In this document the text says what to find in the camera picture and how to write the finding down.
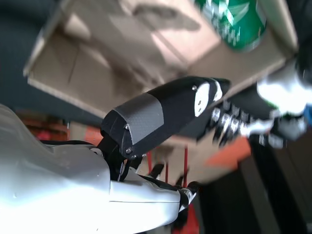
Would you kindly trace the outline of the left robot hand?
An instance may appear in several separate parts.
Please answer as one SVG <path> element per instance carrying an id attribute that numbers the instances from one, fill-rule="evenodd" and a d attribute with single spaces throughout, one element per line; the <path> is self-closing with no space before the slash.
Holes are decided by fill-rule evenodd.
<path id="1" fill-rule="evenodd" d="M 312 86 L 295 64 L 266 76 L 224 100 L 213 111 L 209 129 L 220 147 L 237 137 L 281 149 L 312 125 Z"/>

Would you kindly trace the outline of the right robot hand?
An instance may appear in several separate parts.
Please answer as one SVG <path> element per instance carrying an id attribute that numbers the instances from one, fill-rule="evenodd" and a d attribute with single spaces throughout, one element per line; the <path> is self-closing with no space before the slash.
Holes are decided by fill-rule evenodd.
<path id="1" fill-rule="evenodd" d="M 136 234 L 173 223 L 196 195 L 131 170 L 131 162 L 198 118 L 229 90 L 222 78 L 187 76 L 112 109 L 98 145 L 39 141 L 0 107 L 3 234 Z"/>

